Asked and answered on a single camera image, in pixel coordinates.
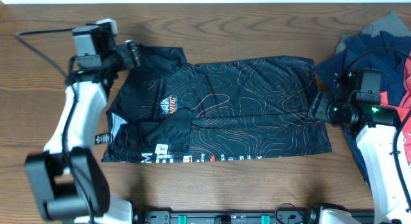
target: pink cloth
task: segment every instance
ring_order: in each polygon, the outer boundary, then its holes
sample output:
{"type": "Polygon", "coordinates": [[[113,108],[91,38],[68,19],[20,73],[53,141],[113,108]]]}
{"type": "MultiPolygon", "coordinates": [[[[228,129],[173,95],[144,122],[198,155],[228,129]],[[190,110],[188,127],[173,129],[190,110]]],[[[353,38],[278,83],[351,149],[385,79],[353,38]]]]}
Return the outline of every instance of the pink cloth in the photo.
{"type": "MultiPolygon", "coordinates": [[[[410,108],[400,108],[400,107],[391,106],[388,104],[387,92],[381,92],[380,95],[381,95],[381,105],[396,108],[399,118],[401,119],[401,121],[403,121],[405,117],[407,116],[407,113],[410,110],[410,108]]],[[[405,139],[405,143],[404,143],[405,157],[407,158],[408,165],[410,165],[411,164],[411,119],[409,119],[407,123],[405,124],[403,128],[403,135],[405,139]]]]}
{"type": "Polygon", "coordinates": [[[401,108],[410,108],[411,107],[411,60],[407,58],[405,60],[405,67],[404,67],[404,88],[405,88],[405,95],[401,100],[399,106],[401,108]]]}

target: navy blue cloth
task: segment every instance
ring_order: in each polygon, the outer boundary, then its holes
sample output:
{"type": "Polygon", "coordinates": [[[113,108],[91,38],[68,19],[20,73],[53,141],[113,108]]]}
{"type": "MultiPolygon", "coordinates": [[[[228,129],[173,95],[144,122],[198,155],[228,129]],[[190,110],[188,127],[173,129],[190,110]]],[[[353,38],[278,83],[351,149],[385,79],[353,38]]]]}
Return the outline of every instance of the navy blue cloth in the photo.
{"type": "MultiPolygon", "coordinates": [[[[364,52],[379,47],[393,47],[406,53],[411,50],[411,37],[395,37],[382,31],[379,36],[353,35],[346,41],[347,48],[325,62],[316,65],[315,70],[321,80],[335,93],[337,85],[334,82],[335,73],[341,72],[358,56],[364,52]]],[[[354,68],[372,68],[381,71],[381,91],[387,91],[390,105],[398,106],[405,95],[404,65],[407,58],[393,51],[380,51],[370,54],[354,64],[354,68]]],[[[349,130],[344,130],[344,136],[357,163],[358,169],[368,182],[368,173],[364,159],[349,130]]]]}

